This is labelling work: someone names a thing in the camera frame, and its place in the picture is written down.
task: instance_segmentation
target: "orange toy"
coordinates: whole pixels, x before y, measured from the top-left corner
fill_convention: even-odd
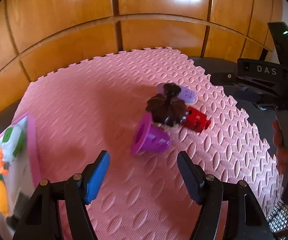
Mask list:
[[[0,148],[0,174],[7,175],[9,171],[4,168],[4,161],[2,159],[3,159],[3,148],[1,147]]]

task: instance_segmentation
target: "red building block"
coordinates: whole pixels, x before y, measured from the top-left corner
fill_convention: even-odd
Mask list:
[[[186,116],[185,122],[182,123],[183,126],[195,132],[202,132],[210,126],[211,121],[206,119],[207,116],[205,114],[190,106],[187,107],[187,110],[188,115]]]

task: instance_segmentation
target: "purple cup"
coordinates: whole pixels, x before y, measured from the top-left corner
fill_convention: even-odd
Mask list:
[[[139,151],[154,153],[165,152],[171,145],[169,135],[162,129],[152,125],[152,114],[146,113],[138,124],[131,145],[131,154],[136,155]]]

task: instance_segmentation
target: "pink foam mat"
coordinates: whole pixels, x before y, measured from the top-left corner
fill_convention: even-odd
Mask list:
[[[136,125],[161,82],[195,90],[193,107],[212,124],[201,134],[162,126],[172,139],[168,152],[131,156]],[[200,210],[177,168],[181,150],[221,181],[246,180],[265,214],[280,197],[276,159],[235,104],[179,50],[156,48],[95,57],[49,73],[29,85],[14,118],[25,112],[35,118],[41,174],[51,182],[81,172],[101,150],[110,152],[100,193],[87,206],[99,239],[174,240],[189,238]],[[60,210],[65,238],[70,239],[63,204]],[[225,219],[223,205],[217,239]]]

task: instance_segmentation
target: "metal mesh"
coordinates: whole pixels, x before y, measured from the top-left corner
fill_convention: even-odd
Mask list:
[[[273,233],[288,229],[288,205],[280,199],[268,216],[267,221]]]

